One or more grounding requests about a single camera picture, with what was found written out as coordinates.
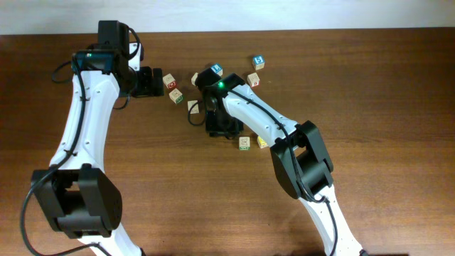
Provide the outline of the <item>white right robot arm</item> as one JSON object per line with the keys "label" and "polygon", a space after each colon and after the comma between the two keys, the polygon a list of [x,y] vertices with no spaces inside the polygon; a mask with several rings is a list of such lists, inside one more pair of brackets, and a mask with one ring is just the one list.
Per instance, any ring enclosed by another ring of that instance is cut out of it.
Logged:
{"label": "white right robot arm", "polygon": [[195,85],[203,97],[205,130],[210,136],[233,138],[249,127],[265,140],[280,186],[308,211],[326,255],[366,255],[339,207],[333,162],[314,123],[286,118],[234,73],[222,78],[207,69]]}

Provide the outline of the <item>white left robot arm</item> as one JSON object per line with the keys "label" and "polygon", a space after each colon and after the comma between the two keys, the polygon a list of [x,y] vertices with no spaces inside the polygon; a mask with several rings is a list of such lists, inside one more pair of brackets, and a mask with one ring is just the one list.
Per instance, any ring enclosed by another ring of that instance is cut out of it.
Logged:
{"label": "white left robot arm", "polygon": [[104,170],[109,119],[118,97],[164,93],[159,69],[142,67],[139,43],[95,48],[72,56],[73,98],[49,167],[35,170],[26,199],[35,197],[55,232],[96,255],[143,255],[121,224],[122,195]]}

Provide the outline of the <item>yellow O wooden block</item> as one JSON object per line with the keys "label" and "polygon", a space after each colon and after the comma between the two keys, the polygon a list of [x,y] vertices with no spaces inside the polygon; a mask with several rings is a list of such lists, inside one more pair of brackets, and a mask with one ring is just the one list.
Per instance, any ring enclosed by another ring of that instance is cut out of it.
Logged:
{"label": "yellow O wooden block", "polygon": [[261,138],[260,136],[257,137],[257,143],[259,145],[259,148],[263,149],[263,148],[266,148],[268,147],[269,145],[266,143],[265,140],[263,140],[263,138]]}

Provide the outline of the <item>green R wooden block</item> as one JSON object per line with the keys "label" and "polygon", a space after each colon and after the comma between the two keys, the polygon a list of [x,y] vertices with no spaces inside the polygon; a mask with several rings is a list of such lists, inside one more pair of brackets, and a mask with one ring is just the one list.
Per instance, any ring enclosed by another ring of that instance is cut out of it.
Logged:
{"label": "green R wooden block", "polygon": [[249,151],[250,150],[250,138],[249,137],[240,137],[239,138],[239,150],[240,151]]}

